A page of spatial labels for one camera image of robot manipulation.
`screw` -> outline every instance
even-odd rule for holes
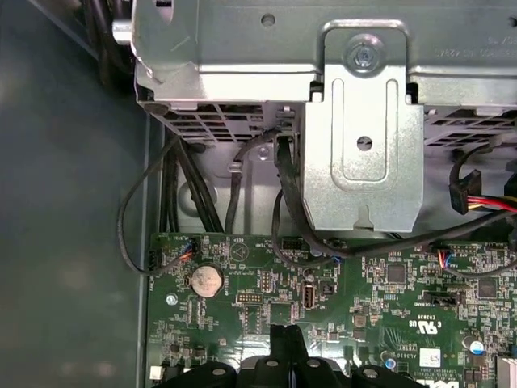
[[[269,149],[266,147],[260,147],[260,150],[258,150],[258,158],[260,160],[267,160],[269,158]]]
[[[178,295],[175,293],[170,293],[165,298],[165,302],[167,302],[167,305],[169,306],[176,306],[178,304]]]
[[[354,63],[362,69],[370,67],[373,64],[375,55],[376,52],[371,46],[363,44],[355,51]]]
[[[311,358],[310,360],[307,361],[307,365],[310,366],[311,368],[317,368],[318,366],[320,366],[320,361]]]
[[[378,378],[379,377],[379,374],[374,369],[365,369],[363,371],[363,375],[368,378]]]

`metal tab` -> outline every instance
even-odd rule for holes
[[[422,205],[423,107],[406,101],[406,34],[349,22],[326,33],[323,101],[306,104],[306,208],[318,230],[409,232]]]

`integrated circuit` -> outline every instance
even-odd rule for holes
[[[334,295],[335,284],[330,281],[320,281],[320,293],[325,296]]]
[[[389,264],[386,268],[388,283],[405,283],[406,266],[404,264]]]
[[[354,326],[365,327],[366,326],[366,315],[356,314],[354,315]]]
[[[492,277],[480,279],[477,282],[478,297],[496,298],[498,296],[498,282]]]

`yellow wire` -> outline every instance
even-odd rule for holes
[[[511,200],[512,202],[515,202],[517,204],[517,198],[514,196],[504,196],[505,200]]]
[[[484,204],[471,204],[469,205],[469,210],[480,208],[481,206],[485,206]]]

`green circuit board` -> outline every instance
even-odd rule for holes
[[[491,388],[496,358],[515,353],[517,271],[456,279],[421,247],[304,270],[277,259],[268,237],[222,234],[155,234],[153,257],[164,264],[190,245],[191,258],[149,282],[148,386],[160,365],[218,360],[238,368],[269,354],[271,324],[298,325],[309,355],[336,361],[345,374],[386,365],[430,388]],[[447,247],[451,268],[470,272],[515,259],[504,244]],[[301,239],[285,238],[282,248],[310,259]],[[199,276],[207,266],[209,276]],[[203,284],[215,296],[194,291]]]

